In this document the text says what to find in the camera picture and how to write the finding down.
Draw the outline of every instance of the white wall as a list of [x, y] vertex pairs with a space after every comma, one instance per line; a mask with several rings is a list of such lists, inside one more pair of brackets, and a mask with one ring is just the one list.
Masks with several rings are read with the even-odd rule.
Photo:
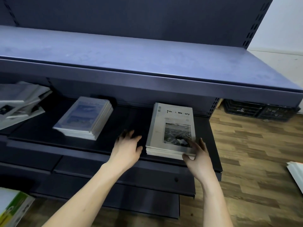
[[273, 0], [248, 49], [303, 55], [303, 0]]
[[303, 88], [303, 0], [273, 0], [248, 51]]

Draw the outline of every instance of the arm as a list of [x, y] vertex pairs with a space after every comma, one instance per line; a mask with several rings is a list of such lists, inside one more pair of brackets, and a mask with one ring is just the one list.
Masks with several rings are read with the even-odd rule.
[[204, 196], [204, 227], [233, 227], [230, 219], [224, 195], [212, 163], [202, 139], [199, 139], [199, 145], [188, 140], [192, 148], [196, 150], [195, 160], [191, 160], [187, 155], [183, 155], [187, 167], [196, 179], [202, 185]]
[[139, 159], [141, 136], [131, 138], [134, 131], [124, 131], [116, 140], [111, 156], [91, 180], [66, 202], [43, 227], [91, 226], [108, 192], [118, 178]]

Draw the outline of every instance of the hand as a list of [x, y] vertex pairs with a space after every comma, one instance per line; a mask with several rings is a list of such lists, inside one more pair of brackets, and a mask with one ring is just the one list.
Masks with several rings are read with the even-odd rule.
[[188, 169], [200, 183], [208, 182], [210, 179], [216, 178], [212, 163], [207, 151], [206, 145], [202, 138], [199, 139], [199, 145], [188, 139], [187, 142], [196, 151], [194, 160], [191, 160], [186, 154], [182, 155]]
[[137, 147], [138, 141], [142, 136], [131, 138], [134, 130], [127, 132], [124, 130], [121, 135], [116, 139], [114, 148], [108, 163], [113, 164], [117, 169], [124, 173], [131, 168], [140, 157], [143, 147]]

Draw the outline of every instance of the black plastic crate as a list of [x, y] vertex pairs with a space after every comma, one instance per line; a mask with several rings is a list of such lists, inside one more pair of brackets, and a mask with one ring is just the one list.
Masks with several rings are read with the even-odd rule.
[[266, 105], [257, 118], [286, 122], [293, 117], [298, 110], [299, 108]]
[[228, 114], [256, 118], [256, 116], [261, 112], [265, 104], [241, 102], [241, 101], [234, 101], [231, 99], [225, 99], [223, 101], [223, 106], [225, 112]]

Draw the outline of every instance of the wooden floor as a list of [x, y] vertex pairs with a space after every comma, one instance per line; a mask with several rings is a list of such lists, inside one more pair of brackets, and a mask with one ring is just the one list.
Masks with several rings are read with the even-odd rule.
[[[302, 227], [303, 195], [286, 169], [303, 162], [303, 115], [266, 122], [216, 109], [210, 119], [223, 167], [221, 187], [234, 226]], [[101, 209], [93, 226], [202, 226], [203, 192], [180, 196], [179, 220]], [[19, 223], [41, 226], [62, 202], [37, 199]]]

